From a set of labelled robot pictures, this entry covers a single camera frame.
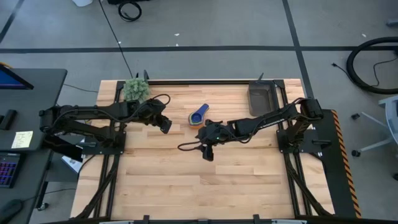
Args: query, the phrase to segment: black and orange striped tape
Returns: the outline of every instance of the black and orange striped tape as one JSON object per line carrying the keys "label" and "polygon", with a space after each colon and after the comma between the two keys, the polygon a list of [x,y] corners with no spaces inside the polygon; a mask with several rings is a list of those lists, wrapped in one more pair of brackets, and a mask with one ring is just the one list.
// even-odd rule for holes
{"label": "black and orange striped tape", "polygon": [[346,169],[347,181],[349,185],[349,190],[351,191],[351,198],[353,199],[355,215],[357,218],[362,218],[361,209],[359,209],[358,199],[356,198],[353,176],[351,175],[351,169],[349,168],[348,158],[346,148],[343,142],[343,133],[341,132],[340,123],[338,122],[337,112],[335,110],[331,111],[335,119],[336,131],[338,136],[338,141],[340,143],[341,155],[343,156],[344,167]]}

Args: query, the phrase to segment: black desk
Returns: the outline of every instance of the black desk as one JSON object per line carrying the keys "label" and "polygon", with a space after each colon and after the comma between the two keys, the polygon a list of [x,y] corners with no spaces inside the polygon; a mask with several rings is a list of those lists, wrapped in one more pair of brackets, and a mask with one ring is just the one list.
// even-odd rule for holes
{"label": "black desk", "polygon": [[[10,142],[12,144],[15,131],[34,131],[30,147],[38,150],[25,153],[14,188],[0,189],[0,207],[12,199],[24,200],[39,194],[52,152],[49,149],[40,149],[44,135],[39,131],[38,112],[56,104],[67,74],[63,69],[13,69],[13,71],[33,84],[34,90],[0,90],[0,114],[9,109],[18,111],[16,126],[12,124],[11,130],[0,131],[0,148],[11,149]],[[22,211],[9,224],[28,223],[35,201],[36,198],[26,201]]]}

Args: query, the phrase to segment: concrete floor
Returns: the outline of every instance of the concrete floor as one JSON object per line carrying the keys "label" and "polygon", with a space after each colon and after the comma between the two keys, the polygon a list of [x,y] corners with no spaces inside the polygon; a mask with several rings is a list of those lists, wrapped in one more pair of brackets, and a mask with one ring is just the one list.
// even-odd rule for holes
{"label": "concrete floor", "polygon": [[[109,52],[118,45],[96,0],[82,8],[71,0],[0,1],[0,29],[18,2],[22,5],[11,26],[6,33],[0,33],[0,61],[19,68],[66,68],[67,84],[91,90],[98,89],[100,80],[129,78],[121,54]],[[350,115],[365,111],[384,120],[377,101],[388,96],[360,90],[331,66],[335,62],[345,67],[349,52],[303,51],[304,63],[300,64],[284,2],[290,6],[297,31],[295,47],[356,46],[377,37],[398,35],[398,29],[384,25],[387,19],[398,17],[395,0],[153,0],[140,2],[143,15],[133,23],[120,20],[115,6],[106,1],[103,4],[121,46],[135,47],[125,53],[133,73],[146,69],[152,79],[256,78],[262,72],[264,78],[308,78],[321,105],[337,110],[348,151],[386,138],[387,133],[373,123],[363,118],[353,121]],[[167,51],[167,47],[176,45],[291,48]],[[108,52],[86,48],[104,48]],[[24,49],[20,53],[26,54],[9,54],[7,49]],[[37,49],[36,53],[30,53],[32,49]],[[41,53],[45,49],[53,53]],[[373,83],[372,65],[390,58],[394,55],[388,51],[363,52],[355,67],[364,80]],[[303,64],[308,77],[302,73]],[[397,69],[398,61],[378,68],[381,87],[396,86]],[[58,103],[92,105],[95,100],[94,93],[65,86]],[[364,218],[398,220],[398,182],[391,177],[398,172],[396,152],[396,146],[391,145],[363,153],[360,158],[349,157]],[[71,186],[55,183],[49,190]],[[34,212],[31,223],[67,219],[73,193],[46,196],[51,209]]]}

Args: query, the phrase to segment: paper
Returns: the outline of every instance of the paper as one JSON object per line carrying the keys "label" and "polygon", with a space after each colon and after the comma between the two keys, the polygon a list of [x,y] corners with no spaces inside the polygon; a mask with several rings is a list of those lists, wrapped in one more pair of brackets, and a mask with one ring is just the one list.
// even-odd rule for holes
{"label": "paper", "polygon": [[19,131],[15,133],[14,142],[12,143],[11,149],[20,149],[29,147],[30,140],[32,140],[33,131]]}

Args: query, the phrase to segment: wooden tabletop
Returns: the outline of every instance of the wooden tabletop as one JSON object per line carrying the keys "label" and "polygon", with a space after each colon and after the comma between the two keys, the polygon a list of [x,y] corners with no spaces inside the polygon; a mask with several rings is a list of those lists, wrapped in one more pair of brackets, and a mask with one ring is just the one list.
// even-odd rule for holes
{"label": "wooden tabletop", "polygon": [[[299,79],[284,81],[289,102],[304,96]],[[113,102],[116,83],[116,80],[101,82],[99,106]],[[163,134],[157,127],[128,124],[113,220],[142,220],[144,215],[150,215],[152,220],[250,219],[254,214],[260,214],[261,218],[294,217],[283,155],[275,134],[277,126],[259,131],[248,144],[230,142],[214,147],[213,162],[203,160],[200,151],[177,149],[180,143],[197,140],[194,136],[198,131],[189,128],[187,119],[204,103],[210,106],[206,119],[226,123],[252,118],[247,85],[161,85],[150,89],[152,96],[161,93],[171,96],[163,115],[173,122],[172,127],[168,134]],[[106,126],[109,121],[96,120],[93,125]],[[301,160],[308,188],[333,213],[322,163],[308,154],[302,154]],[[96,156],[82,170],[71,217],[79,214],[96,192],[102,162],[103,156]],[[297,192],[304,214],[302,196]]]}

